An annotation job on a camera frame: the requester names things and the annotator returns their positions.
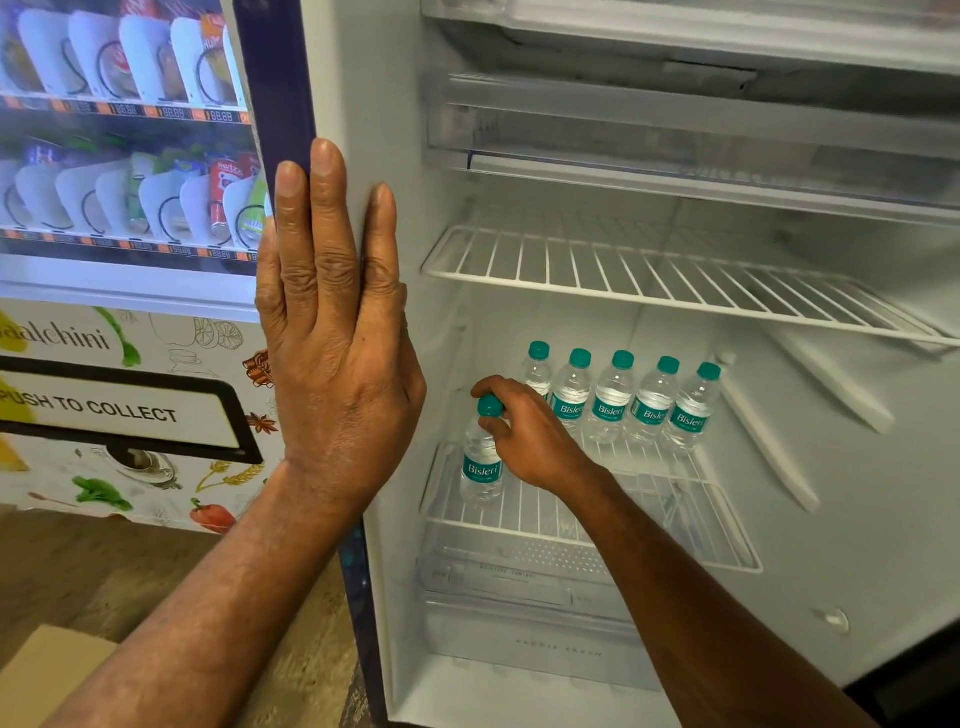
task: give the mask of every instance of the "daalchini logo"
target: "daalchini logo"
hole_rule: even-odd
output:
[[[98,328],[93,329],[92,333],[88,331],[77,331],[76,327],[61,328],[53,321],[51,321],[49,325],[41,324],[40,326],[33,321],[28,321],[27,326],[7,324],[6,326],[0,327],[0,339],[29,341],[33,344],[44,344],[46,346],[56,347],[110,349],[110,344],[106,336],[104,336],[104,333]]]

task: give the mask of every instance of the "white plastic panel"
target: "white plastic panel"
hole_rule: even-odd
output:
[[[932,0],[422,0],[504,28],[778,58],[960,72],[955,4]]]
[[[431,163],[960,224],[960,124],[510,76],[427,76]]]

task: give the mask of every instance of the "lemon illustration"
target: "lemon illustration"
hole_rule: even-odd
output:
[[[224,349],[235,352],[243,346],[243,334],[236,324],[229,321],[218,321],[214,326],[217,328],[217,344]]]
[[[213,349],[217,346],[217,329],[213,327],[213,322],[209,319],[193,320],[193,325],[197,330],[197,343],[204,349]]]

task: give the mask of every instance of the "crisper drawer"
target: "crisper drawer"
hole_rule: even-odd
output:
[[[536,672],[660,690],[634,626],[570,615],[545,619],[536,608],[425,593],[432,652]]]
[[[436,165],[960,224],[960,123],[514,76],[424,88]]]

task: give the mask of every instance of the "cardboard box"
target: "cardboard box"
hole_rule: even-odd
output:
[[[0,672],[4,728],[39,728],[116,644],[43,625]]]

